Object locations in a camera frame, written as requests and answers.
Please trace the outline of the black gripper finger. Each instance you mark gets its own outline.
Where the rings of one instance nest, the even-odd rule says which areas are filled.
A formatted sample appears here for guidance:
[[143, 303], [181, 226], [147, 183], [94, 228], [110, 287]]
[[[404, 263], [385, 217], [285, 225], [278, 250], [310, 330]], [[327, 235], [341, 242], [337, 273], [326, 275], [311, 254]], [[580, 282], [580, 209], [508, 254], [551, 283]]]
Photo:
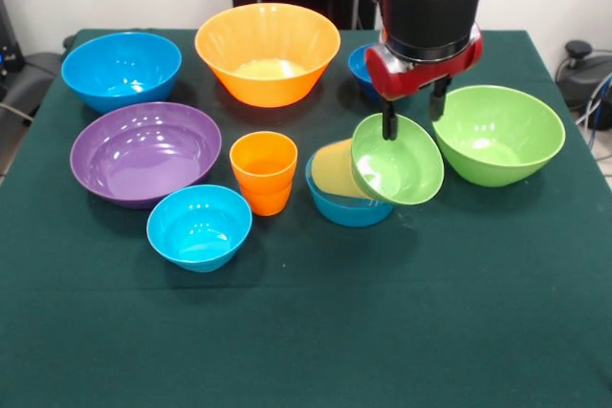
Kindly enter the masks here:
[[398, 121], [392, 101], [382, 101], [382, 137], [385, 140], [395, 140], [398, 133]]
[[448, 87], [452, 82], [450, 76], [444, 76], [433, 83], [433, 89], [429, 95], [428, 112], [431, 120], [439, 120], [445, 111]]

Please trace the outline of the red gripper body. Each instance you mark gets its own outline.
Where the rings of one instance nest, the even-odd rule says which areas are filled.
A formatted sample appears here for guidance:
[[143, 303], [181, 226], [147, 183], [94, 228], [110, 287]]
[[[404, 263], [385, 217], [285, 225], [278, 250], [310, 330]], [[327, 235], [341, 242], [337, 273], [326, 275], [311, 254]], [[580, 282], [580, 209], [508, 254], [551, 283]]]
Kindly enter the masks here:
[[386, 100], [411, 96], [433, 85], [433, 94], [444, 97], [451, 81], [474, 67], [484, 52], [484, 39], [474, 24], [467, 46], [459, 53], [442, 60], [415, 61], [394, 55], [382, 42], [368, 48], [365, 62], [372, 83]]

